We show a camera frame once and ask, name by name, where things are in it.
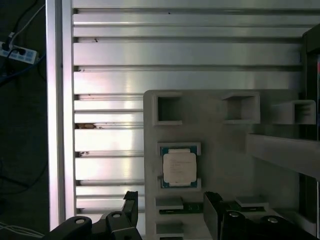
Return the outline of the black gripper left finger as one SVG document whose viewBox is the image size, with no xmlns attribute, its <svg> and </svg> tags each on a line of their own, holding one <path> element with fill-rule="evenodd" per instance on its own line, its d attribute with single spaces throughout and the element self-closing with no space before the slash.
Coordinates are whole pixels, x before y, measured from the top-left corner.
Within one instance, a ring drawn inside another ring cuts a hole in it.
<svg viewBox="0 0 320 240">
<path fill-rule="evenodd" d="M 74 216 L 48 233 L 50 240 L 141 240 L 138 224 L 138 192 L 127 191 L 121 210 L 93 223 L 85 216 Z"/>
</svg>

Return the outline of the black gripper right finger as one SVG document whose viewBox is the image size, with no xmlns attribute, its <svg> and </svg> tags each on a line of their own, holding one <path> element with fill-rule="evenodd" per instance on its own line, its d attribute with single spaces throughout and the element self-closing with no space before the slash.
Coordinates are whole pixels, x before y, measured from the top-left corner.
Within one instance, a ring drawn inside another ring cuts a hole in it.
<svg viewBox="0 0 320 240">
<path fill-rule="evenodd" d="M 203 194 L 203 219 L 214 240 L 316 240 L 282 217 L 259 197 L 224 201 L 216 192 Z"/>
</svg>

